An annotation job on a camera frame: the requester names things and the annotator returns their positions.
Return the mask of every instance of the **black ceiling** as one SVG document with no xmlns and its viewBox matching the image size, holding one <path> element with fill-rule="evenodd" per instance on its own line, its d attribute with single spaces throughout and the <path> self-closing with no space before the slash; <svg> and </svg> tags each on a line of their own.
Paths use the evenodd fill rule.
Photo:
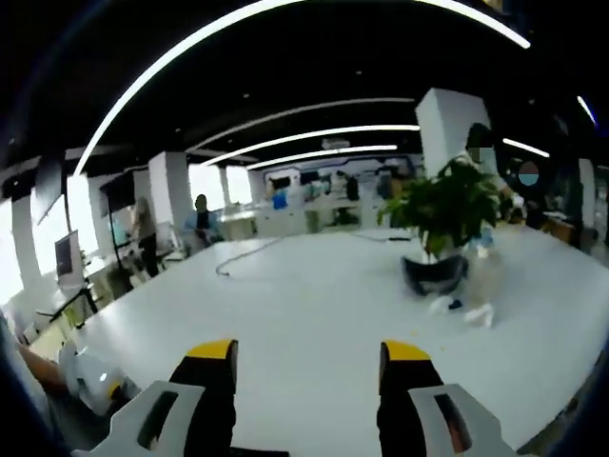
<svg viewBox="0 0 609 457">
<path fill-rule="evenodd" d="M 116 0 L 83 7 L 82 1 L 10 1 L 4 42 L 12 46 L 1 105 L 5 163 L 85 146 L 118 97 L 156 58 L 249 3 Z M 576 101 L 579 94 L 586 97 L 601 125 L 609 116 L 598 16 L 591 7 L 575 10 L 571 2 L 527 8 L 530 50 L 456 13 L 417 2 L 310 0 L 267 11 L 212 35 L 162 70 L 100 144 L 129 145 L 127 152 L 112 154 L 115 167 L 145 163 L 161 150 L 185 150 L 281 110 L 364 97 L 409 97 L 415 103 L 312 110 L 205 148 L 232 151 L 316 129 L 415 124 L 416 102 L 429 88 L 441 87 L 483 96 L 494 128 L 504 136 L 564 153 L 585 145 L 576 153 L 604 159 L 599 132 Z M 557 116 L 568 125 L 568 139 L 557 135 Z M 398 142 L 420 150 L 412 132 L 347 136 L 353 146 Z M 311 151 L 321 141 L 250 155 L 265 160 Z M 88 171 L 104 161 L 92 161 Z"/>
</svg>

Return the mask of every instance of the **white tabletop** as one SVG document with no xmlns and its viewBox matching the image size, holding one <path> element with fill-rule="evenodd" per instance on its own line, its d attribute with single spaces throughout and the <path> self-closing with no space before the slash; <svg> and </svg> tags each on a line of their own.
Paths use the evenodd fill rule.
<svg viewBox="0 0 609 457">
<path fill-rule="evenodd" d="M 389 230 L 374 231 L 388 236 Z M 404 285 L 399 256 L 416 242 L 349 234 L 286 238 L 202 251 L 87 321 L 78 343 L 141 387 L 169 378 L 192 347 L 240 341 L 233 445 L 303 456 L 380 456 L 376 411 L 383 339 L 427 351 L 520 447 L 566 406 L 592 369 L 609 323 L 609 270 L 529 228 L 496 233 L 506 277 L 492 329 L 432 316 Z"/>
</svg>

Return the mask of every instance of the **potted plant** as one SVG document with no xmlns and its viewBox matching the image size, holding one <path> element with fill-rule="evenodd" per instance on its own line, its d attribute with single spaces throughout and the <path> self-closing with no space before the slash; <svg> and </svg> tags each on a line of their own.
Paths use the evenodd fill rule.
<svg viewBox="0 0 609 457">
<path fill-rule="evenodd" d="M 439 262 L 480 237 L 484 226 L 497 224 L 499 192 L 492 179 L 469 161 L 454 158 L 437 177 L 406 185 L 379 211 L 378 222 L 388 214 L 392 227 L 415 229 L 427 263 Z"/>
</svg>

